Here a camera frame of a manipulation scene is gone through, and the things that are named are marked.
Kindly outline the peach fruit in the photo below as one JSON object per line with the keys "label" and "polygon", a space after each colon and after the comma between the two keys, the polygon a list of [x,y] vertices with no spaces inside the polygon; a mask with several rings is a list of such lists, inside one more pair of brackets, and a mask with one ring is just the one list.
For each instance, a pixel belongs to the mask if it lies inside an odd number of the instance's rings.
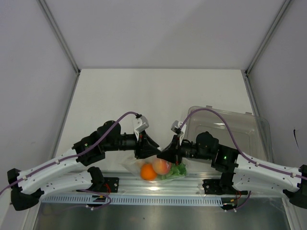
{"label": "peach fruit", "polygon": [[152,162],[154,171],[159,175],[166,175],[170,172],[171,163],[163,159],[155,159]]}

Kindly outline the green lettuce leaf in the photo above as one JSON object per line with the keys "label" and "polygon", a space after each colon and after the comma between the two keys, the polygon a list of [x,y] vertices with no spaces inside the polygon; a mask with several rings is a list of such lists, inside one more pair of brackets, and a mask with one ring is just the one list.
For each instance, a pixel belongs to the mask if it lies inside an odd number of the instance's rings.
{"label": "green lettuce leaf", "polygon": [[173,180],[187,176],[186,164],[181,163],[179,165],[172,165],[170,171],[165,175],[159,175],[160,180]]}

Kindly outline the clear zip top bag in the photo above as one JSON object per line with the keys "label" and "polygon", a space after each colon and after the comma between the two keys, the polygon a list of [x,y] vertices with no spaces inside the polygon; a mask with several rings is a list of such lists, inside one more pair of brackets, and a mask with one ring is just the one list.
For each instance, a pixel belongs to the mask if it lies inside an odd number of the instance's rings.
{"label": "clear zip top bag", "polygon": [[121,165],[136,178],[151,184],[165,184],[188,175],[188,166],[184,162],[171,163],[156,156],[127,157]]}

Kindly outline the orange fruit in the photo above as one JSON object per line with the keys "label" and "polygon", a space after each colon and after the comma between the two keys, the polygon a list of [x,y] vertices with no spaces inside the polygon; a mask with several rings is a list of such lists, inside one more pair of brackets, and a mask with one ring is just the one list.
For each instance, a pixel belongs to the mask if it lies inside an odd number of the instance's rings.
{"label": "orange fruit", "polygon": [[141,167],[140,177],[147,181],[156,179],[157,173],[154,171],[152,164],[146,163]]}

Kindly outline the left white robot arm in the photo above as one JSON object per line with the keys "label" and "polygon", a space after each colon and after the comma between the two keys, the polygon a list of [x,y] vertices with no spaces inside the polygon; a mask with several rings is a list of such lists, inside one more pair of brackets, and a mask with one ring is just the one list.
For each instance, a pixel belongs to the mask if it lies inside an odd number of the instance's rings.
{"label": "left white robot arm", "polygon": [[133,134],[126,134],[121,133],[119,123],[107,121],[59,157],[29,170],[9,170],[11,204],[16,211],[22,211],[57,193],[108,192],[101,170],[93,164],[105,159],[110,151],[132,150],[137,159],[160,153],[159,145],[146,134],[147,127],[147,123],[137,119]]}

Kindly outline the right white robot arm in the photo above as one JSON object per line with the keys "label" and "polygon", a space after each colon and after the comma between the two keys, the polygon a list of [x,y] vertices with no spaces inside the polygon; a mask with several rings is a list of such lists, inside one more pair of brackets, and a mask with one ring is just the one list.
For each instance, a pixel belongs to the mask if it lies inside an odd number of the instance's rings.
{"label": "right white robot arm", "polygon": [[211,161],[211,167],[221,173],[220,179],[206,179],[208,195],[246,195],[260,192],[286,197],[297,207],[307,207],[307,167],[286,167],[251,157],[237,149],[219,144],[209,132],[197,135],[196,141],[179,141],[177,136],[158,158],[180,163],[183,158]]}

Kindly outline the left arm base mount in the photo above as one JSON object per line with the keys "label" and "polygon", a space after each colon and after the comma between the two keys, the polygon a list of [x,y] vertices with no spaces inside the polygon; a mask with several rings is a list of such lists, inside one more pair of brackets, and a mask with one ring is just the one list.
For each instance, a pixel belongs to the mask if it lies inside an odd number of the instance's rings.
{"label": "left arm base mount", "polygon": [[99,185],[92,185],[87,190],[100,192],[100,193],[117,193],[119,188],[119,178],[118,177],[105,177],[104,183]]}

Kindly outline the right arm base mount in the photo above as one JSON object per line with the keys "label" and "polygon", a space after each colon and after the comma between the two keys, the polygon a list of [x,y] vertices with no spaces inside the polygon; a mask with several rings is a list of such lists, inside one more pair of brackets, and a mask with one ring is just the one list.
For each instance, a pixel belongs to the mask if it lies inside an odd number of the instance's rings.
{"label": "right arm base mount", "polygon": [[247,195],[248,191],[239,191],[232,186],[221,186],[220,179],[204,179],[202,187],[206,195]]}

